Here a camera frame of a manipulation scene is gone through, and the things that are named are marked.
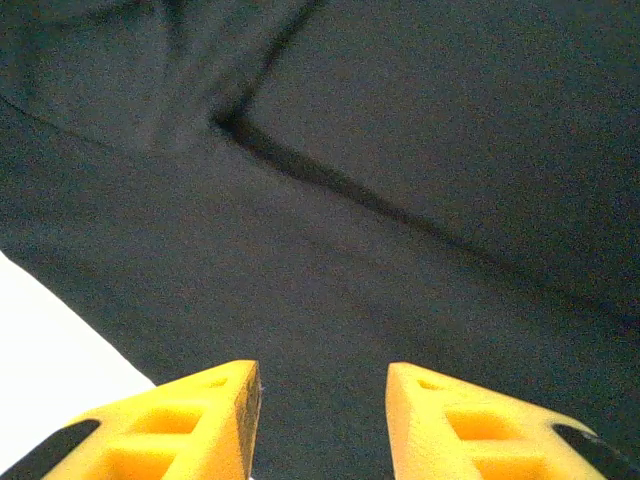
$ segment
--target rectangular cutout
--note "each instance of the rectangular cutout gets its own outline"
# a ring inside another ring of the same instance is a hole
[[[188,434],[196,428],[203,413],[193,406],[156,407],[142,416],[130,432]]]
[[[517,428],[490,410],[448,410],[447,420],[460,440],[514,440]]]
[[[418,384],[425,390],[444,390],[444,388],[422,379],[418,380]]]
[[[175,459],[168,452],[136,452],[119,450],[109,456],[113,480],[161,480]]]
[[[474,459],[484,480],[548,480],[544,462],[536,457],[487,457]]]
[[[207,385],[207,388],[224,387],[227,383],[226,378],[218,378]]]

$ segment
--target yellow plastic part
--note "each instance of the yellow plastic part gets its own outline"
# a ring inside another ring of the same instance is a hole
[[[86,412],[100,427],[46,480],[247,480],[260,411],[258,363],[229,362]]]
[[[389,366],[396,480],[604,479],[552,429],[580,422],[409,363]]]

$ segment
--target dark gray fabric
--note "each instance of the dark gray fabric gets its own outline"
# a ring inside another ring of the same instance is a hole
[[[182,154],[127,155],[1,108],[0,249],[155,382],[259,360],[257,479],[381,478],[398,360],[639,446],[639,340],[613,319],[214,132]]]
[[[640,446],[636,331],[207,128],[297,4],[7,6],[0,85],[23,111],[0,103],[0,250],[154,382],[260,361],[258,480],[389,472],[397,360]]]
[[[637,316],[639,35],[625,2],[330,1],[248,118],[458,241]]]
[[[0,90],[108,145],[179,150],[255,81],[304,0],[10,2]]]

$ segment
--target white surface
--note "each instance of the white surface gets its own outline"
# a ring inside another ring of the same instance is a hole
[[[61,300],[0,253],[0,472],[85,410],[153,388]]]

